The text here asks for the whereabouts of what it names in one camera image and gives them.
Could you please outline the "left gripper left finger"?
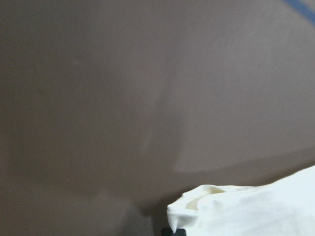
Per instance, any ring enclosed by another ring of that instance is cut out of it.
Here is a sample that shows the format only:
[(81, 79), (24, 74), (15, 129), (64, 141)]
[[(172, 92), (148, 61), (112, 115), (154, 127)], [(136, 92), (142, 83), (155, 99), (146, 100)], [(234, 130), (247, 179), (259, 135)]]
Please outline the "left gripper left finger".
[(173, 236), (173, 231), (170, 228), (163, 228), (161, 230), (162, 236)]

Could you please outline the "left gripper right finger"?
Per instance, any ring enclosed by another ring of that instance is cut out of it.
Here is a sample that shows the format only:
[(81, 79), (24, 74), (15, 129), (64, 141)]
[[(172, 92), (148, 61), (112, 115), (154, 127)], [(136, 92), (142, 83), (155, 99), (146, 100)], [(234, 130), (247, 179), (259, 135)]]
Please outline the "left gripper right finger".
[(187, 236), (185, 229), (177, 229), (175, 232), (175, 236)]

